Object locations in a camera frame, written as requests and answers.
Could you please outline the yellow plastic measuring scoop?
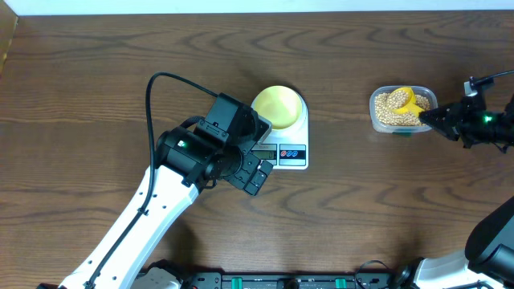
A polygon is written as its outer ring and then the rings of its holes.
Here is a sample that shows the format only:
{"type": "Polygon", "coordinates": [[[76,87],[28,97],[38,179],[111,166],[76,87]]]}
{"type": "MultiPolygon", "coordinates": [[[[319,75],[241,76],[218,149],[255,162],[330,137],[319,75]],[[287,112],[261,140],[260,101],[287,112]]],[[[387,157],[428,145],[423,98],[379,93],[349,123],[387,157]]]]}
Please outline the yellow plastic measuring scoop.
{"type": "Polygon", "coordinates": [[[386,100],[387,108],[394,114],[412,113],[418,117],[424,109],[416,104],[416,97],[411,87],[400,87],[391,92],[386,100]]]}

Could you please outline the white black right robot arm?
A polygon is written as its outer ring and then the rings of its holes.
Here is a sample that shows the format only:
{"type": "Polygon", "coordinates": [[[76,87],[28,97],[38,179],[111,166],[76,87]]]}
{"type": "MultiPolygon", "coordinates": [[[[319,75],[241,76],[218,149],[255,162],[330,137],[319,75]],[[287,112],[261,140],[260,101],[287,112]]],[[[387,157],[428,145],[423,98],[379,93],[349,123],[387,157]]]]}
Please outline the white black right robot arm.
{"type": "MultiPolygon", "coordinates": [[[[456,103],[422,112],[419,118],[448,140],[495,145],[505,154],[513,146],[513,102],[489,112],[483,96],[504,71],[464,83],[456,103]]],[[[389,281],[389,288],[512,288],[513,200],[508,199],[471,232],[463,250],[441,258],[417,258],[389,281]]]]}

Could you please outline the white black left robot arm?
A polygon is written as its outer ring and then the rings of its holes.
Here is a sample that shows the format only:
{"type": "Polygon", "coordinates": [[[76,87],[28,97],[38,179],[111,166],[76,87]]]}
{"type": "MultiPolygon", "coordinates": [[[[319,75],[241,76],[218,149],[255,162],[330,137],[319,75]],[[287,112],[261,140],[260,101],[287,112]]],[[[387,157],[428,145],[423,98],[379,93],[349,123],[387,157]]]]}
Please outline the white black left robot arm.
{"type": "Polygon", "coordinates": [[[129,288],[166,231],[199,194],[225,180],[255,196],[272,165],[251,149],[271,122],[219,94],[205,117],[163,132],[139,188],[96,249],[61,288],[129,288]]]}

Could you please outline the yellow plastic bowl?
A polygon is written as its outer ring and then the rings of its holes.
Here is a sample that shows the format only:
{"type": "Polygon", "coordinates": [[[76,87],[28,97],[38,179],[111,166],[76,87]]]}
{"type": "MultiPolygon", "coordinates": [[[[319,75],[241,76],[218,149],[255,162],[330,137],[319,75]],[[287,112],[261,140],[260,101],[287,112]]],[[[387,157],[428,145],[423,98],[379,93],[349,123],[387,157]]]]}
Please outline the yellow plastic bowl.
{"type": "Polygon", "coordinates": [[[252,107],[269,120],[275,130],[287,129],[300,121],[304,112],[300,95],[285,86],[263,89],[254,99],[252,107]]]}

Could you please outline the white digital kitchen scale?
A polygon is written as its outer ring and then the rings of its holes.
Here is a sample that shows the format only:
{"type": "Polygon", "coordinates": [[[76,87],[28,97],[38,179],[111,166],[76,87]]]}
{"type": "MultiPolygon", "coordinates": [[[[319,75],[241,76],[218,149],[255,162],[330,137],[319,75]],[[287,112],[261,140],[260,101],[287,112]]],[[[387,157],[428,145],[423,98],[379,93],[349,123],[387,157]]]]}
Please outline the white digital kitchen scale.
{"type": "Polygon", "coordinates": [[[309,165],[308,107],[299,93],[296,96],[301,103],[296,122],[285,129],[272,129],[267,138],[251,150],[274,169],[304,170],[309,165]]]}

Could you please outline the clear plastic bean container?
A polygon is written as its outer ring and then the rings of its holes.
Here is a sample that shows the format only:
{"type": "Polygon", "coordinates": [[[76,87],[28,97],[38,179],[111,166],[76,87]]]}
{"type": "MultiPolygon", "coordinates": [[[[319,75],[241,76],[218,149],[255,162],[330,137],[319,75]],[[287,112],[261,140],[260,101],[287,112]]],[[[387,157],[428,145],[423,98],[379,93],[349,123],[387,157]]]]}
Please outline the clear plastic bean container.
{"type": "MultiPolygon", "coordinates": [[[[369,112],[373,128],[377,132],[383,133],[419,133],[430,131],[430,127],[425,124],[422,124],[422,126],[393,126],[383,124],[379,121],[379,119],[376,116],[374,104],[376,96],[381,93],[391,93],[397,88],[400,88],[400,86],[384,86],[375,90],[373,94],[370,96],[369,112]]],[[[411,88],[414,91],[416,97],[416,104],[418,106],[426,110],[438,107],[436,96],[430,89],[420,86],[412,86],[411,88]]]]}

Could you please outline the pile of soybeans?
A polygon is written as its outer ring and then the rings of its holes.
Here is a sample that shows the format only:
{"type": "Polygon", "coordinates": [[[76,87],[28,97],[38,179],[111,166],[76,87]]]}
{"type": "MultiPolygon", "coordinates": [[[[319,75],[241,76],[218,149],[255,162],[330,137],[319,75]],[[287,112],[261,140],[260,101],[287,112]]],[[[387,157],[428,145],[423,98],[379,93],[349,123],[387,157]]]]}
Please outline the pile of soybeans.
{"type": "Polygon", "coordinates": [[[386,100],[390,93],[381,93],[374,100],[376,116],[379,121],[386,125],[393,126],[422,126],[418,117],[412,113],[397,115],[392,113],[386,106],[386,100]]]}

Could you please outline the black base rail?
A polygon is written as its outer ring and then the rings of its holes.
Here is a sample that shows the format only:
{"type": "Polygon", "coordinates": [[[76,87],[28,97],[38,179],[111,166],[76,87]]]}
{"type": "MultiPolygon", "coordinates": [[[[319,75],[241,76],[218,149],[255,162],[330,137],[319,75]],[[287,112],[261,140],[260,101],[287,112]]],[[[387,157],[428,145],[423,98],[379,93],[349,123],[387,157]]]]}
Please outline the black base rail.
{"type": "Polygon", "coordinates": [[[199,272],[185,279],[181,289],[358,289],[388,288],[387,272],[330,275],[266,275],[199,272]]]}

